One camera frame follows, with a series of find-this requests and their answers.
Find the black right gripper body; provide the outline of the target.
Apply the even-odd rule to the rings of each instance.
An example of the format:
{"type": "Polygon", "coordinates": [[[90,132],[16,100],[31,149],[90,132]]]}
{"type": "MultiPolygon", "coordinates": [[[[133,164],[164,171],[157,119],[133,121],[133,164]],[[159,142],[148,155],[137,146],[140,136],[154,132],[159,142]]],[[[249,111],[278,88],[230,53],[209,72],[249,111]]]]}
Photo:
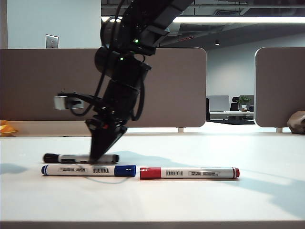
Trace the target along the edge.
{"type": "Polygon", "coordinates": [[[85,121],[91,134],[124,134],[125,124],[131,118],[131,107],[127,104],[93,106],[96,113],[85,121]]]}

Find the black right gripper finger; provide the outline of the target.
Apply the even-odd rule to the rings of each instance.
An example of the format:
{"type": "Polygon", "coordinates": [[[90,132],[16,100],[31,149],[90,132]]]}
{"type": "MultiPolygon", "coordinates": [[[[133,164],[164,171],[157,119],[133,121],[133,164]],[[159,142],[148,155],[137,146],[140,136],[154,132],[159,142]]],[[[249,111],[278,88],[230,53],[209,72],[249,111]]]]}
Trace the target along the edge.
{"type": "Polygon", "coordinates": [[[123,135],[124,128],[91,130],[90,162],[96,163],[123,135]]]}

